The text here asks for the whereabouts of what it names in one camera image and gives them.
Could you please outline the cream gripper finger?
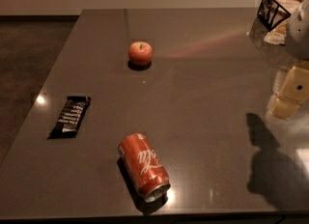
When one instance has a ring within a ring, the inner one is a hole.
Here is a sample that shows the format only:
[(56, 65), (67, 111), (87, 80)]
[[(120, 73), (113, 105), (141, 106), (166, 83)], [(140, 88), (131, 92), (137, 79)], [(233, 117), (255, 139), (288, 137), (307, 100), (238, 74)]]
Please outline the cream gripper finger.
[(309, 62), (280, 68), (272, 91), (267, 113), (277, 119), (288, 120), (309, 99)]

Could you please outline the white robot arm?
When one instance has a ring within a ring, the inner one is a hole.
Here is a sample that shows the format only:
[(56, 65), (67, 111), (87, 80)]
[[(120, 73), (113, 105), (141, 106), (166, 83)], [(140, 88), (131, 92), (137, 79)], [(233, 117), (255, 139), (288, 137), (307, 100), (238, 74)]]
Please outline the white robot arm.
[(309, 99), (309, 0), (304, 0), (291, 15), (285, 46), (298, 63), (277, 72), (267, 107), (271, 116), (281, 120), (291, 118)]

